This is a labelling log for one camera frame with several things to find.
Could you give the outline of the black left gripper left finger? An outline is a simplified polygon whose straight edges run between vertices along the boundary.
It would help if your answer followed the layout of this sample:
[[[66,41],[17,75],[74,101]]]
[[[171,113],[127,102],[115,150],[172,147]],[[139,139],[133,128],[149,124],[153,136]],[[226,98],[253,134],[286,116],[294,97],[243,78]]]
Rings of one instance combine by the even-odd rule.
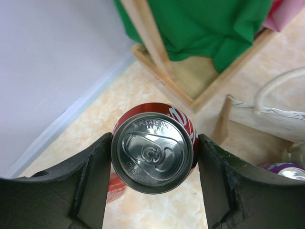
[[[31,177],[1,179],[3,229],[100,229],[111,170],[110,133]]]

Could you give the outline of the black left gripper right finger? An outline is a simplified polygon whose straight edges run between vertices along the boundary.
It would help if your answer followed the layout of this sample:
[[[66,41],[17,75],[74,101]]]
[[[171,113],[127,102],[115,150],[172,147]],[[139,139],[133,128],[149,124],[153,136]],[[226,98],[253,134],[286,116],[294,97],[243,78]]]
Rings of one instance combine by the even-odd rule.
[[[305,183],[258,166],[199,135],[198,166],[210,229],[303,229]]]

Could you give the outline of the red cola can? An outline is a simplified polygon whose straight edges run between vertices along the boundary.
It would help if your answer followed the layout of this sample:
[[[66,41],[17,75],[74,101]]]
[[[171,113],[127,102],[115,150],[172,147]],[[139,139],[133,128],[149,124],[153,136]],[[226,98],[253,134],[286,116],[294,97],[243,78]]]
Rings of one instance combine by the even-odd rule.
[[[126,184],[121,181],[116,173],[110,173],[106,203],[111,203],[123,196]]]

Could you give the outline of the purple soda can front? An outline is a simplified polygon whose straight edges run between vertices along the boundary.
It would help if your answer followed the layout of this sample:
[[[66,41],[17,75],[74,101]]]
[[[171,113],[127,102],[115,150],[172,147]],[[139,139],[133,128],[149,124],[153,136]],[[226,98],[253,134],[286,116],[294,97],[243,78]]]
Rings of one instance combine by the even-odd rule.
[[[294,163],[265,163],[259,167],[290,179],[305,180],[305,169]]]

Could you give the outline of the red soda can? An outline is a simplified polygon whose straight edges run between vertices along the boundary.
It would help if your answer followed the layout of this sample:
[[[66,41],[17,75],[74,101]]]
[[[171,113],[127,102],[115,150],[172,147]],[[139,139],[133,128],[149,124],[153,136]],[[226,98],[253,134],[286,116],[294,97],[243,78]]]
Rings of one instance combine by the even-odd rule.
[[[177,188],[198,162],[199,137],[189,117],[164,103],[128,110],[112,131],[112,165],[130,188],[162,194]]]

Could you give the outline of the brown canvas tote bag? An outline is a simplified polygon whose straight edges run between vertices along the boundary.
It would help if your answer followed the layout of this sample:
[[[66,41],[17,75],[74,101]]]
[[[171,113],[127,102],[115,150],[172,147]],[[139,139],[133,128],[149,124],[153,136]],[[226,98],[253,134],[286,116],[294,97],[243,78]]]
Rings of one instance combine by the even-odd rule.
[[[212,140],[221,144],[228,137],[229,121],[288,140],[293,144],[282,153],[285,162],[305,166],[305,114],[264,106],[264,99],[277,86],[305,75],[305,68],[296,68],[276,76],[258,90],[253,104],[227,95]]]

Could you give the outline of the green tank top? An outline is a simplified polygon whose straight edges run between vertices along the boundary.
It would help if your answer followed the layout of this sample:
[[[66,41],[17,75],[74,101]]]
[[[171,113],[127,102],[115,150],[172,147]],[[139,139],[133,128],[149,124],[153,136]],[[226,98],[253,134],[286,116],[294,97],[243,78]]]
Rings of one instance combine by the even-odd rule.
[[[144,44],[136,29],[132,5],[152,16],[172,62],[192,56],[211,59],[223,72],[254,44],[269,10],[270,0],[116,0],[127,36]]]

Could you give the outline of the pink shirt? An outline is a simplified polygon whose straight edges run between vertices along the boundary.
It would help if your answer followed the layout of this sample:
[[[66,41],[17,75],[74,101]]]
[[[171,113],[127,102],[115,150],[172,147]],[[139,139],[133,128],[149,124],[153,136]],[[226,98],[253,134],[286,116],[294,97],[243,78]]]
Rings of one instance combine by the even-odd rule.
[[[305,7],[305,0],[273,0],[263,27],[281,32]]]

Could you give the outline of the wooden clothes rack frame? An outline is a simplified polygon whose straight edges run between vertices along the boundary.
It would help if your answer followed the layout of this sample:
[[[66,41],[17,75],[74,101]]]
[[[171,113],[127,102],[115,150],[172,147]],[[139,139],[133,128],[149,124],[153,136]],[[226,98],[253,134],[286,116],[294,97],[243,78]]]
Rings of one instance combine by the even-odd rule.
[[[171,62],[148,2],[123,0],[121,3],[143,41],[132,47],[132,53],[166,90],[193,112],[198,112],[276,36],[274,31],[263,29],[251,48],[218,73],[206,57],[195,56]]]

